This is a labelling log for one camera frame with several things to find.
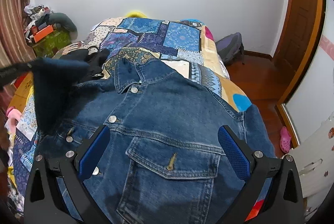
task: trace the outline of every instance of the patchwork bedspread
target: patchwork bedspread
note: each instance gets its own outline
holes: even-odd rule
[[[203,23],[193,20],[169,22],[146,18],[110,18],[95,25],[84,42],[61,49],[54,57],[78,48],[96,46],[111,51],[104,65],[104,78],[113,72],[118,59],[145,63],[155,57],[178,71],[185,78],[206,86],[222,97],[236,111],[245,111],[251,102],[245,93],[229,80],[221,62],[213,36]],[[21,210],[29,173],[36,148],[36,116],[34,96],[28,99],[17,126],[13,150],[13,169],[16,187],[11,200]]]

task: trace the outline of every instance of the wooden door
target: wooden door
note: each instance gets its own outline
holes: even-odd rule
[[[289,0],[282,35],[273,58],[275,66],[287,82],[293,79],[309,45],[318,2],[319,0]]]

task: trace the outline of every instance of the denim jacket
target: denim jacket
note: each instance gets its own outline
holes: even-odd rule
[[[122,58],[109,79],[73,86],[66,110],[37,150],[62,156],[102,124],[111,139],[98,174],[84,185],[114,224],[218,221],[244,184],[218,143],[222,125],[274,157],[256,106],[238,113],[155,58],[145,64]],[[58,182],[71,215],[80,219],[63,180]]]

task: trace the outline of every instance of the backpack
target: backpack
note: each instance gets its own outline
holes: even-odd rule
[[[244,48],[240,33],[230,34],[217,41],[216,49],[224,64],[231,64],[233,59],[241,53],[244,65]]]

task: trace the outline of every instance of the green storage bin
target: green storage bin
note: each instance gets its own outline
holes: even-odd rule
[[[71,44],[70,34],[67,31],[55,30],[41,39],[32,48],[37,57],[52,58],[58,50]]]

